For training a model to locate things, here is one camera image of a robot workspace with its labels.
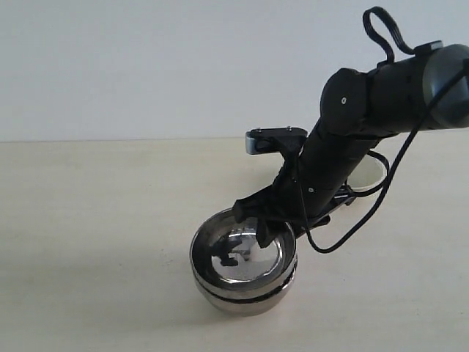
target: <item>beige table surface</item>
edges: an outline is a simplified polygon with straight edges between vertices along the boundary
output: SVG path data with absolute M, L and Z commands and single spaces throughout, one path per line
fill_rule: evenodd
M 0 351 L 469 351 L 468 137 L 421 133 L 377 215 L 333 254 L 301 238 L 293 288 L 252 318 L 204 300 L 188 249 L 279 155 L 243 139 L 0 144 Z

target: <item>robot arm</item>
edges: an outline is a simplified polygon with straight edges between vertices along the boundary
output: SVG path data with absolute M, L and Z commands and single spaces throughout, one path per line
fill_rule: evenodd
M 371 26 L 372 13 L 410 58 L 394 62 L 390 45 Z M 469 127 L 469 47 L 445 47 L 437 41 L 411 49 L 380 7 L 367 10 L 363 23 L 387 59 L 368 73 L 342 68 L 332 75 L 322 91 L 320 118 L 309 135 L 299 128 L 257 129 L 246 135 L 248 153 L 280 152 L 285 159 L 270 186 L 233 206 L 238 222 L 258 218 L 256 239 L 261 247 L 276 237 L 279 224 L 289 222 L 297 237 L 305 232 L 309 235 L 318 252 L 332 252 L 379 207 L 418 131 Z M 410 133 L 409 138 L 393 166 L 386 165 L 388 176 L 380 185 L 375 206 L 335 246 L 319 249 L 309 229 L 327 224 L 330 213 L 353 201 L 357 194 L 347 187 L 347 178 L 382 140 L 400 133 Z

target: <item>white object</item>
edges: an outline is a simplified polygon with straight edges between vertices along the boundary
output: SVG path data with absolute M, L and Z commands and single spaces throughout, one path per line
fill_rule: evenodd
M 365 192 L 380 184 L 386 177 L 386 168 L 376 158 L 366 155 L 348 178 L 353 191 Z

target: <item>stainless steel bowl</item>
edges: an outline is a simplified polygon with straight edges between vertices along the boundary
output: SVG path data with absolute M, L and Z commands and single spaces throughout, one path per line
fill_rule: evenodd
M 297 252 L 292 228 L 261 249 L 256 219 L 241 224 L 231 209 L 215 214 L 196 232 L 190 250 L 196 286 L 224 312 L 257 315 L 273 308 L 295 279 Z

